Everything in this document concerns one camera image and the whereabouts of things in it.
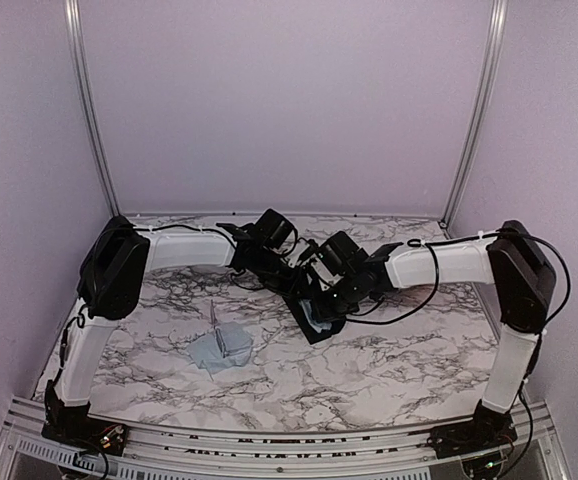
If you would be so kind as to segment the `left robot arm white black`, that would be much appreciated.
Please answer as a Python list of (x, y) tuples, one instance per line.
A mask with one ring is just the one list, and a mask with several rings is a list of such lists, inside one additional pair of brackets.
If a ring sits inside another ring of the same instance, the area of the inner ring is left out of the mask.
[(80, 266), (73, 316), (60, 338), (58, 371), (45, 388), (43, 437), (121, 452), (125, 426), (91, 418), (90, 393), (103, 350), (118, 322), (137, 307), (146, 273), (217, 266), (269, 280), (287, 272), (281, 247), (297, 238), (294, 225), (272, 209), (241, 227), (137, 226), (122, 215), (113, 217)]

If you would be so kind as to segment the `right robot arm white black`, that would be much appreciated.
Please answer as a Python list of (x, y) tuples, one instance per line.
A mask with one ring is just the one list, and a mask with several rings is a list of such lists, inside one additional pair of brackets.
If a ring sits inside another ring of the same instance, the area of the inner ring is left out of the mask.
[(371, 254), (338, 234), (316, 251), (308, 268), (309, 327), (329, 333), (345, 323), (367, 324), (361, 301), (423, 285), (490, 286), (499, 313), (498, 349), (484, 393), (472, 416), (431, 430), (438, 455), (492, 448), (514, 441), (511, 409), (523, 398), (525, 381), (539, 357), (544, 331), (562, 308), (552, 304), (557, 274), (550, 262), (558, 251), (517, 220), (475, 235), (380, 246)]

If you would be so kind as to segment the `black glasses case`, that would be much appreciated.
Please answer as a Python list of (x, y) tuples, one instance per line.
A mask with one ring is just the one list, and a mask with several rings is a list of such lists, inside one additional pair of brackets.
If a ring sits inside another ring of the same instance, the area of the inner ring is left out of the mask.
[(284, 302), (310, 345), (339, 334), (346, 324), (344, 317), (333, 321), (322, 320), (312, 300), (285, 299)]

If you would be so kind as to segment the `clear purple lens sunglasses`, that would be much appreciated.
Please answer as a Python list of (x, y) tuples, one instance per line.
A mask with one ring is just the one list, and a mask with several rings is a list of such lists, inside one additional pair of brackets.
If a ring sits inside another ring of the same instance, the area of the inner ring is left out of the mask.
[(242, 354), (251, 347), (250, 336), (239, 324), (227, 322), (226, 329), (223, 329), (218, 321), (213, 301), (210, 301), (210, 323), (218, 351), (223, 358)]

